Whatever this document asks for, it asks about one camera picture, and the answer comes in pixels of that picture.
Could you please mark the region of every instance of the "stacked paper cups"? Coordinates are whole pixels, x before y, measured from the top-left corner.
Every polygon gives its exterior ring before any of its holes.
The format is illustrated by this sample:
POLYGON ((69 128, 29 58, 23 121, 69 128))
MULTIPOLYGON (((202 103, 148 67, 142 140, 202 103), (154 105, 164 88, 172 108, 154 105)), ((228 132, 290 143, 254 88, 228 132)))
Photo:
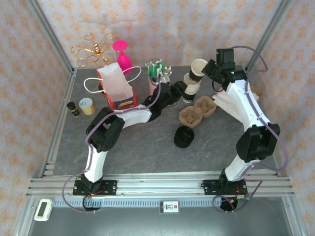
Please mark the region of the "stacked paper cups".
POLYGON ((191 103, 200 88, 201 79, 204 74, 201 72, 206 66, 207 61, 203 59, 196 59, 191 63, 190 72, 184 76, 184 83, 187 85, 185 93, 183 94, 183 101, 191 103))

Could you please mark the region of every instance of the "small white device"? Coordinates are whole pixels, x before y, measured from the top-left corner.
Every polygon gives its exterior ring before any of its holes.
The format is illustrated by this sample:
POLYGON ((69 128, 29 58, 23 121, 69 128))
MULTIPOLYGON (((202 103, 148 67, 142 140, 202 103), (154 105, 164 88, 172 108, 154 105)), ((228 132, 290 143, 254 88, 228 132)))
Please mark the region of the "small white device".
POLYGON ((49 198, 43 198, 39 201, 34 220, 47 221, 49 219, 51 210, 53 208, 53 200, 49 198))

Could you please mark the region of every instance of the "red box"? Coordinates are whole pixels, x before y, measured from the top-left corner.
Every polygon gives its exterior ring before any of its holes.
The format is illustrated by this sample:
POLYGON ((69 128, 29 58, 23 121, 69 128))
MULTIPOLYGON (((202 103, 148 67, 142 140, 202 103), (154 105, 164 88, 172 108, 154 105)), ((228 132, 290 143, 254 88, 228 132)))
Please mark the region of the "red box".
MULTIPOLYGON (((101 80, 100 83, 102 85, 102 88, 104 89, 103 81, 101 80)), ((131 98, 128 98, 122 101, 117 101, 117 102, 113 101, 107 93, 105 93, 105 97, 107 99, 110 109, 123 110, 123 109, 128 109, 128 108, 137 106, 136 94, 134 93, 134 90, 132 90, 132 94, 133 96, 131 98)))

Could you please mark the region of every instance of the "cup with pens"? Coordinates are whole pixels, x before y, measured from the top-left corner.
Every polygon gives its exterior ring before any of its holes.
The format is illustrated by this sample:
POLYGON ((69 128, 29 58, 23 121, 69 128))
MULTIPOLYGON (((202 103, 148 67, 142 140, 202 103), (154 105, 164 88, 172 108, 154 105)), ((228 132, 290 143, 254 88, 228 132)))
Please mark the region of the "cup with pens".
POLYGON ((153 95, 153 91, 158 85, 157 77, 160 79, 161 83, 169 83, 169 75, 172 74, 172 67, 170 66, 169 68, 167 68, 162 62, 162 59, 156 61, 155 63, 151 61, 150 63, 145 63, 144 65, 148 70, 150 95, 153 95))

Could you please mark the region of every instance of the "pink vase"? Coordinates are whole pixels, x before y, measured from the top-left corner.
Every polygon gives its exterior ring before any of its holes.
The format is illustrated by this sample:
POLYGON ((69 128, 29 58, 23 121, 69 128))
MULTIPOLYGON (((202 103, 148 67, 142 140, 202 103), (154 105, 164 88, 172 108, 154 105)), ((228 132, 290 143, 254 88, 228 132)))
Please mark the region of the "pink vase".
MULTIPOLYGON (((123 71, 132 67, 132 63, 129 56, 123 53, 123 51, 126 50, 127 47, 128 47, 128 43, 123 40, 118 40, 113 44, 113 49, 117 52, 120 52, 120 55, 117 58, 117 62, 123 71)), ((124 72, 124 74, 128 74, 131 71, 132 69, 127 70, 124 72)))

